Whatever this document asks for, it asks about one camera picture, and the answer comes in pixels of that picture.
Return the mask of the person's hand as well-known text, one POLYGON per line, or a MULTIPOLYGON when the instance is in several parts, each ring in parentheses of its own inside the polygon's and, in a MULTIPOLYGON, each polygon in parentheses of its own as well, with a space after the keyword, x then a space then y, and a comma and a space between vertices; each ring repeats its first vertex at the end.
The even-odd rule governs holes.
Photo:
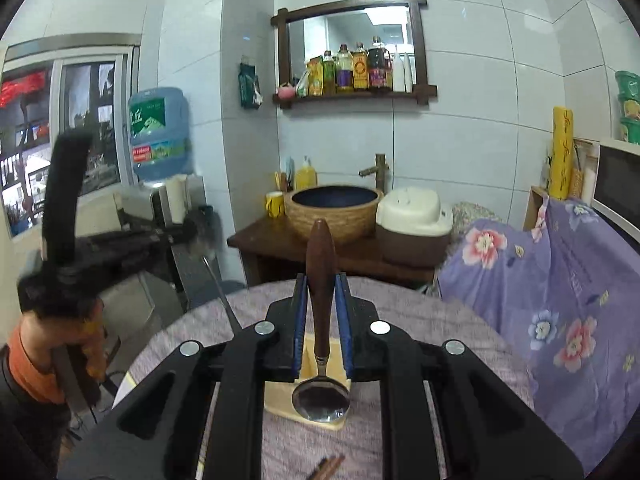
POLYGON ((99 299, 86 318, 40 318, 34 311, 25 312, 9 338, 9 371, 35 401, 61 405, 65 393, 54 364, 55 352, 78 347, 89 377, 102 380, 106 371, 104 340, 103 302, 99 299))

